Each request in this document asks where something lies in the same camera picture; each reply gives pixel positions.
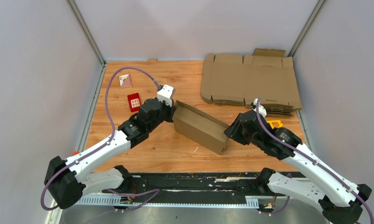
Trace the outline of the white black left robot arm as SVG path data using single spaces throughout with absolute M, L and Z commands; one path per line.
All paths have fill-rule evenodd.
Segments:
M 101 142 L 66 159 L 54 157 L 48 164 L 42 196 L 49 192 L 57 203 L 55 207 L 66 209 L 95 191 L 118 189 L 121 193 L 128 192 L 132 180 L 118 168 L 96 173 L 94 170 L 148 139 L 149 134 L 164 121 L 172 123 L 175 110 L 171 98 L 149 98 L 137 113 L 118 128 L 113 128 L 113 133 Z

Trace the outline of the brown cardboard box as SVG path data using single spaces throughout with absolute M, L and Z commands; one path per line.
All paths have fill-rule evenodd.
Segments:
M 222 155 L 228 137 L 224 131 L 229 127 L 223 121 L 181 101 L 175 102 L 173 114 L 175 131 L 208 150 Z

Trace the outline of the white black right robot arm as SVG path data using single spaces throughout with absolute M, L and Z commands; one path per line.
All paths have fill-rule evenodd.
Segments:
M 372 192 L 366 184 L 355 184 L 323 163 L 292 131 L 271 127 L 262 114 L 250 110 L 238 114 L 224 134 L 242 144 L 253 144 L 265 154 L 296 168 L 310 183 L 296 181 L 270 168 L 255 179 L 258 193 L 280 193 L 318 210 L 333 224 L 356 224 Z

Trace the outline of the red small box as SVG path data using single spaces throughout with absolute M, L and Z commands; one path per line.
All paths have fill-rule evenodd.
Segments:
M 141 106 L 139 93 L 133 93 L 127 96 L 131 112 L 137 112 Z

